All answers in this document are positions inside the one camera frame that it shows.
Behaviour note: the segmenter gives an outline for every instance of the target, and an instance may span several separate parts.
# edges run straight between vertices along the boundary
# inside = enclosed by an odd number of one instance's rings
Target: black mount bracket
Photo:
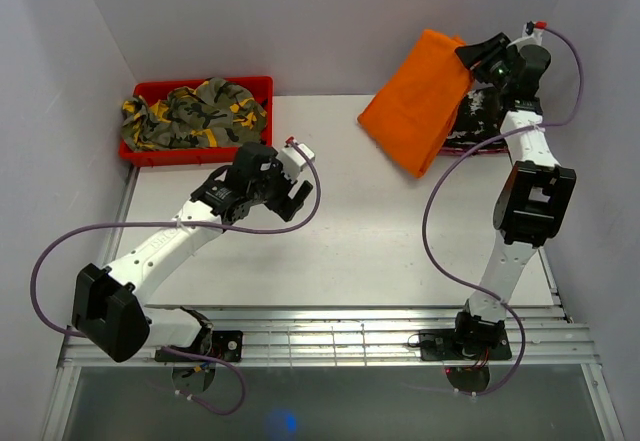
[[[423,361],[474,362],[486,354],[487,360],[503,361],[512,356],[504,322],[483,322],[466,310],[456,316],[454,329],[419,331],[418,345]]]
[[[242,331],[205,331],[205,328],[203,328],[200,334],[188,348],[172,346],[172,349],[186,354],[210,356],[229,363],[238,363],[242,359],[242,337],[244,335]],[[167,353],[159,349],[153,359],[159,363],[194,362],[183,356]]]

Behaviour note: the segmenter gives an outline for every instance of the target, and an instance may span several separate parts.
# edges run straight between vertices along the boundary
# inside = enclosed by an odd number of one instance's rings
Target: white platform
[[[174,272],[153,304],[462,305],[469,290],[433,268],[420,235],[427,197],[452,158],[438,157],[420,180],[405,174],[356,123],[370,99],[275,98],[276,146],[295,135],[316,152],[323,189],[317,217],[304,229],[281,236],[224,234]],[[141,169],[127,219],[170,219],[214,168]],[[469,281],[479,281],[491,252],[493,205],[509,171],[505,155],[472,158],[451,175],[436,200],[429,223],[434,252],[445,267]],[[273,228],[282,221],[256,207],[241,225]],[[119,255],[149,234],[125,230]],[[538,256],[527,266],[512,304],[553,304]]]

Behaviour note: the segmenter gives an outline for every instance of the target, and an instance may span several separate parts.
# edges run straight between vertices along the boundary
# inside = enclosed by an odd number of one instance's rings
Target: orange cloth
[[[416,178],[433,162],[473,78],[454,49],[464,42],[426,30],[358,117],[387,154]]]

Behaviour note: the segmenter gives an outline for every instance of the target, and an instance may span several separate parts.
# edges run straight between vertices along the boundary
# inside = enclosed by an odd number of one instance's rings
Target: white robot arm
[[[297,148],[314,159],[304,144]],[[232,165],[214,171],[191,194],[173,218],[175,227],[156,232],[102,269],[90,264],[80,271],[73,325],[117,362],[129,359],[145,343],[207,354],[212,325],[201,314],[145,307],[173,271],[224,232],[182,223],[232,225],[259,204],[290,221],[312,189],[305,181],[293,198],[289,196],[306,166],[290,145],[279,152],[257,143],[243,145]]]
[[[506,309],[529,260],[559,231],[576,182],[572,169],[563,168],[544,135],[542,109],[536,97],[539,80],[551,62],[542,48],[544,23],[527,23],[513,42],[504,34],[456,49],[474,77],[499,92],[506,138],[513,167],[494,209],[496,239],[480,287],[500,300],[475,291],[456,317],[454,330],[421,331],[422,358],[456,357],[510,359],[504,329]]]

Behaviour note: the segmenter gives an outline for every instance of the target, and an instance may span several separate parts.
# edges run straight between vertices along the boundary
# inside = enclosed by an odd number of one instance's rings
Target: purple cable
[[[187,354],[187,353],[183,353],[182,351],[178,351],[176,349],[169,348],[167,346],[161,348],[161,350],[164,351],[165,353],[174,354],[174,355],[177,355],[177,356],[182,356],[182,357],[188,358],[188,359],[206,361],[207,363],[221,364],[225,368],[228,368],[229,370],[231,370],[233,372],[233,374],[236,375],[236,378],[238,378],[238,381],[240,381],[240,388],[241,388],[241,390],[240,390],[240,399],[238,399],[238,402],[236,404],[234,404],[231,408],[227,409],[227,410],[216,408],[215,406],[212,406],[211,404],[206,402],[204,399],[200,399],[197,396],[193,396],[188,391],[184,391],[182,389],[178,389],[178,390],[173,390],[174,392],[178,391],[180,394],[182,394],[187,399],[190,399],[190,400],[198,403],[203,408],[205,408],[208,411],[212,412],[213,414],[217,414],[219,416],[229,416],[230,414],[235,413],[236,411],[238,411],[242,407],[242,405],[244,404],[244,400],[247,397],[247,380],[245,379],[244,374],[242,374],[242,371],[240,369],[238,369],[236,366],[234,366],[233,364],[231,364],[231,363],[229,363],[227,361],[224,361],[222,359],[213,358],[211,356],[202,356],[202,355],[199,355],[199,354]],[[165,389],[165,388],[161,388],[159,386],[155,386],[152,383],[149,383],[149,385],[151,385],[152,387],[154,387],[156,389],[162,389],[162,390]]]
[[[578,94],[576,97],[576,103],[573,107],[573,109],[571,110],[571,113],[569,114],[569,116],[567,117],[567,119],[565,121],[563,121],[562,123],[542,123],[540,125],[538,125],[538,127],[557,127],[557,126],[566,126],[567,124],[571,123],[573,121],[573,119],[576,117],[576,114],[578,113],[578,109],[580,108],[580,104],[582,103],[582,92],[583,92],[583,80],[584,80],[584,72],[582,69],[582,60],[580,59],[580,56],[578,54],[578,51],[575,47],[575,45],[564,35],[560,34],[559,32],[555,31],[554,29],[551,28],[545,28],[546,31],[550,32],[551,34],[557,36],[558,38],[560,38],[562,41],[565,42],[565,44],[569,47],[569,49],[571,50],[571,52],[573,53],[573,56],[576,60],[576,66],[578,68]],[[435,266],[435,268],[440,271],[443,275],[445,275],[447,278],[451,279],[452,281],[455,281],[458,284],[461,284],[462,286],[466,286],[467,288],[471,288],[474,289],[476,291],[480,291],[481,293],[486,294],[487,296],[491,296],[492,298],[494,298],[495,300],[497,300],[498,302],[500,302],[500,304],[509,312],[509,314],[511,314],[511,316],[513,317],[513,319],[515,320],[515,322],[518,324],[518,329],[520,330],[520,336],[522,338],[521,340],[521,345],[520,345],[520,352],[518,353],[518,356],[516,357],[515,362],[513,363],[513,365],[511,366],[511,369],[507,372],[507,374],[505,374],[505,376],[498,382],[496,383],[494,386],[490,387],[489,389],[485,390],[485,391],[481,391],[479,393],[475,393],[476,396],[484,396],[487,394],[491,394],[495,391],[497,391],[498,389],[500,389],[501,387],[503,387],[505,384],[507,384],[507,382],[513,377],[513,375],[515,374],[515,372],[518,370],[518,367],[520,366],[520,364],[522,363],[522,359],[524,357],[524,351],[525,351],[525,344],[526,344],[526,334],[525,334],[525,330],[524,330],[524,325],[522,324],[522,320],[520,319],[520,317],[516,314],[516,312],[513,310],[513,308],[511,308],[511,306],[509,306],[506,302],[504,302],[500,296],[498,296],[496,293],[494,293],[493,291],[490,291],[486,288],[483,288],[481,286],[477,286],[473,283],[470,283],[468,281],[464,281],[463,279],[455,276],[454,274],[451,274],[449,271],[447,271],[435,258],[435,256],[433,255],[433,252],[431,251],[431,248],[429,247],[429,242],[427,240],[427,220],[429,217],[429,213],[431,212],[431,208],[433,207],[433,202],[435,200],[436,194],[438,193],[438,191],[440,190],[440,188],[442,187],[442,184],[444,183],[444,181],[449,177],[449,175],[453,172],[454,169],[456,169],[460,163],[462,163],[465,159],[468,159],[469,157],[471,157],[476,151],[478,151],[479,149],[484,148],[485,146],[494,143],[496,141],[500,141],[502,139],[505,139],[509,136],[512,136],[514,134],[518,134],[518,133],[523,133],[525,131],[530,131],[532,129],[535,129],[534,126],[526,126],[523,128],[518,128],[518,129],[513,129],[511,131],[507,131],[504,134],[499,134],[498,136],[494,136],[493,138],[487,139],[485,141],[482,141],[481,143],[476,144],[474,147],[472,147],[471,149],[469,149],[468,151],[466,151],[460,158],[456,159],[456,161],[449,166],[449,168],[447,168],[447,170],[444,172],[444,174],[442,175],[442,177],[436,182],[436,185],[433,188],[433,191],[431,191],[431,195],[429,196],[429,200],[427,201],[427,205],[424,209],[424,215],[422,217],[422,243],[424,244],[424,249],[427,252],[427,256],[429,257],[429,260],[431,261],[431,263]],[[413,389],[419,389],[419,390],[423,390],[423,391],[437,391],[437,392],[441,392],[442,390],[440,388],[422,388],[422,387],[418,387],[418,386],[410,386]],[[467,394],[467,395],[474,395],[474,393],[470,393],[470,392],[466,392],[466,391],[460,391],[463,394]]]
[[[292,231],[300,229],[303,226],[306,226],[307,224],[309,224],[309,222],[313,219],[313,217],[318,212],[318,208],[320,207],[320,199],[322,196],[322,189],[320,187],[320,177],[318,176],[318,171],[316,170],[316,167],[313,165],[309,157],[302,151],[302,149],[298,147],[297,143],[295,142],[292,143],[291,147],[295,149],[298,152],[298,154],[302,156],[302,158],[306,161],[307,165],[309,166],[309,169],[311,170],[311,174],[313,175],[313,179],[316,187],[316,200],[313,205],[313,209],[311,210],[311,213],[309,213],[309,216],[307,216],[305,219],[300,221],[298,224],[295,224],[293,226],[287,226],[286,228],[279,228],[279,229],[242,228],[240,226],[218,224],[218,223],[207,223],[203,221],[184,221],[184,222],[181,222],[180,224],[182,226],[187,226],[187,227],[195,226],[195,227],[211,228],[211,229],[224,229],[226,231],[235,231],[238,233],[246,233],[246,234],[285,234],[285,233],[290,233]],[[40,307],[40,303],[38,302],[38,296],[37,296],[37,290],[36,290],[37,284],[38,284],[38,273],[40,272],[40,268],[42,267],[42,263],[44,262],[44,260],[47,258],[47,256],[49,256],[49,254],[51,254],[51,251],[53,251],[59,244],[63,243],[67,239],[72,238],[73,236],[76,236],[78,234],[86,233],[89,231],[96,231],[99,229],[175,228],[176,225],[177,224],[175,221],[158,221],[158,222],[153,222],[153,221],[135,222],[134,221],[134,222],[119,222],[119,223],[115,223],[115,222],[97,223],[97,224],[89,224],[87,226],[82,226],[80,228],[76,228],[72,231],[69,231],[68,233],[63,234],[62,236],[60,236],[58,239],[53,241],[49,246],[47,246],[44,249],[42,254],[36,260],[36,263],[33,266],[33,270],[31,271],[31,281],[29,284],[29,296],[31,298],[31,305],[33,306],[33,310],[35,311],[36,316],[38,316],[40,321],[42,321],[47,327],[51,328],[52,330],[58,333],[64,334],[66,336],[75,336],[78,338],[85,337],[84,334],[78,331],[75,331],[72,329],[66,329],[53,323],[44,314],[44,312],[42,311],[42,308]]]

